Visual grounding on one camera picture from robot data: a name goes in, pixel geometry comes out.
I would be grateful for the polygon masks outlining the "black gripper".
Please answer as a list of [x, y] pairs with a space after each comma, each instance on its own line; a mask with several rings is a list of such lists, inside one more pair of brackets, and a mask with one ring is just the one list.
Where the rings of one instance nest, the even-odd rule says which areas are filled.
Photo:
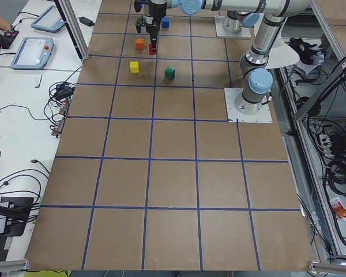
[[151, 0], [144, 2], [144, 18], [140, 17], [136, 20], [135, 26], [138, 33], [142, 32], [142, 28], [146, 26], [149, 29], [151, 44], [157, 47], [157, 38], [159, 35], [159, 27], [161, 19], [166, 16], [167, 1]]

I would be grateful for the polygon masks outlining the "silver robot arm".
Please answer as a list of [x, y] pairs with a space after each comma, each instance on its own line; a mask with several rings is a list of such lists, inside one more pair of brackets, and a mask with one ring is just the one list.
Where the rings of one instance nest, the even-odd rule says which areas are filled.
[[[186, 15], [193, 15], [204, 8], [205, 1], [134, 1], [134, 10], [144, 14], [136, 21], [136, 30], [141, 33], [146, 28], [150, 36], [149, 50], [151, 54], [157, 53], [157, 38], [163, 18], [166, 17], [167, 9], [179, 7]], [[259, 20], [258, 13], [228, 11], [224, 20], [223, 28], [230, 32], [239, 32], [243, 27], [251, 28]]]
[[254, 115], [262, 106], [264, 96], [270, 91], [273, 76], [265, 69], [269, 53], [281, 32], [286, 18], [304, 11], [310, 1], [179, 1], [181, 11], [186, 15], [198, 13], [201, 9], [226, 10], [235, 15], [263, 14], [258, 32], [251, 48], [240, 60], [244, 80], [242, 94], [236, 98], [236, 109], [242, 114]]

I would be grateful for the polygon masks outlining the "person's hand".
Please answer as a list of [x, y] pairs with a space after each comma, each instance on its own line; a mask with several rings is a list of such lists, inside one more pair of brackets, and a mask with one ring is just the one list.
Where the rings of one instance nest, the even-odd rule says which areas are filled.
[[4, 30], [4, 32], [14, 32], [14, 26], [10, 26], [9, 28], [7, 28], [6, 30]]

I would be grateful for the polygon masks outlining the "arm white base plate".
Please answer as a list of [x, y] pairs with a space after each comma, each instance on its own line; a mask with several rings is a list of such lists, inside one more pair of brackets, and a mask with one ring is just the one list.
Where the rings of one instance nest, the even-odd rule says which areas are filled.
[[242, 95], [243, 88], [224, 88], [227, 120], [233, 123], [272, 123], [266, 96], [256, 104], [248, 103]]
[[215, 16], [215, 28], [217, 38], [250, 39], [249, 28], [242, 27], [240, 21], [228, 16]]

